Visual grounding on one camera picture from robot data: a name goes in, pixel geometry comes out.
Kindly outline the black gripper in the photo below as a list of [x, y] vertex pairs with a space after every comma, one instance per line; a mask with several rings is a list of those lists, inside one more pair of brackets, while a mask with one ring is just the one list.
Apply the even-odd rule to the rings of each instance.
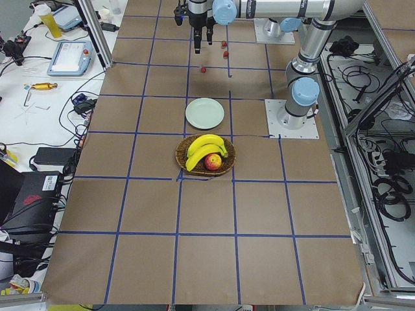
[[213, 27], [215, 20], [212, 11], [202, 14], [188, 11], [189, 23], [193, 28], [194, 50], [196, 54], [200, 54], [202, 29], [206, 28], [206, 38], [209, 45], [213, 44]]

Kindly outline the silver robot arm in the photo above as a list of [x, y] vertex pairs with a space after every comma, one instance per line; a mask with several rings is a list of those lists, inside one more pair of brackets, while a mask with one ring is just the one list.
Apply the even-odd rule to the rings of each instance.
[[316, 104], [320, 86], [313, 78], [322, 50], [337, 22], [313, 19], [305, 32], [298, 55], [286, 68], [289, 97], [279, 109], [279, 123], [290, 130], [300, 129], [307, 120], [307, 114]]
[[297, 17], [312, 18], [300, 56], [306, 62], [317, 59], [336, 22], [356, 13], [363, 1], [180, 1], [176, 18], [189, 17], [194, 29], [195, 51], [200, 52], [202, 29], [214, 24], [229, 25], [234, 19]]

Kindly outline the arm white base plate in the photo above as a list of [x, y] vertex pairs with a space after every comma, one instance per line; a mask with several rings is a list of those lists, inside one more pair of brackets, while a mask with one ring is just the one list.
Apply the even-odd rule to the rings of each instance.
[[294, 45], [294, 31], [298, 29], [301, 20], [295, 17], [287, 18], [255, 18], [254, 28], [257, 43]]
[[268, 134], [281, 139], [319, 139], [312, 109], [306, 116], [294, 117], [285, 109], [286, 100], [265, 100]]

